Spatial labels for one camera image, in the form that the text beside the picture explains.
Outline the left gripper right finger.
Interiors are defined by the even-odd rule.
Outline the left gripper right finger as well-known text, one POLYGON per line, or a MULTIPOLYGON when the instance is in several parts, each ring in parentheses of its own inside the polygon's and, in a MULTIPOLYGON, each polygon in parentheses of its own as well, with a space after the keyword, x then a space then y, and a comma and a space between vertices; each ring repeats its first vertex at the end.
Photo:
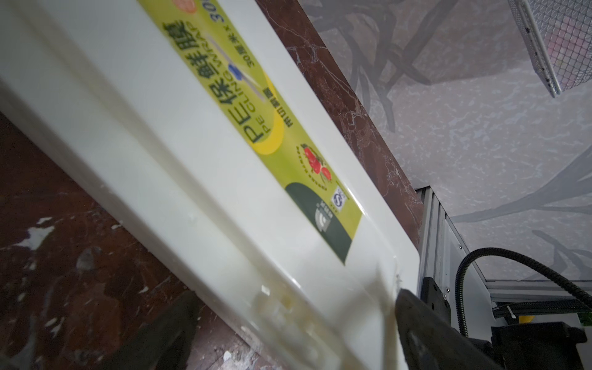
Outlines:
POLYGON ((395 314, 409 369, 499 369, 490 357, 438 317, 411 291, 402 289, 395 314))

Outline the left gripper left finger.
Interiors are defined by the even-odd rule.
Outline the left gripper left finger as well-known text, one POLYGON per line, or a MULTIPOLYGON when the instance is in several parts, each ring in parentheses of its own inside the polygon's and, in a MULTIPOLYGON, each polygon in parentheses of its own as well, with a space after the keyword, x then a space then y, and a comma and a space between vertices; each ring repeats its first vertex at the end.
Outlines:
POLYGON ((185 369, 203 304, 192 291, 179 296, 97 369, 185 369))

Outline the white wrap dispenser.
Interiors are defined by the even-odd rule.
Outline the white wrap dispenser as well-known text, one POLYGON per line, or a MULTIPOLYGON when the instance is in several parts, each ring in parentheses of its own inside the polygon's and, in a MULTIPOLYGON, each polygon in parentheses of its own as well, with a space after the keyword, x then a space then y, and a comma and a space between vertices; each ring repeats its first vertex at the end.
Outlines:
POLYGON ((4 1, 1 109, 286 368, 405 369, 419 253, 254 1, 4 1))

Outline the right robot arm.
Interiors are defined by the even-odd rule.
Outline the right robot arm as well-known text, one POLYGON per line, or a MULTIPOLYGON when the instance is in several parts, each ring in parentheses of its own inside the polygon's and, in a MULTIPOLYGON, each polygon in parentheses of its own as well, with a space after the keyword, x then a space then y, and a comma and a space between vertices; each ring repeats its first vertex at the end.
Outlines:
POLYGON ((503 248, 457 253, 424 248, 419 268, 419 297, 438 317, 476 347, 478 354, 504 369, 587 369, 591 335, 564 322, 527 323, 527 316, 567 315, 591 311, 591 290, 576 285, 552 268, 524 254, 503 248), (473 262, 495 256, 524 265, 547 279, 547 285, 520 284, 495 296, 479 277, 465 280, 473 262))

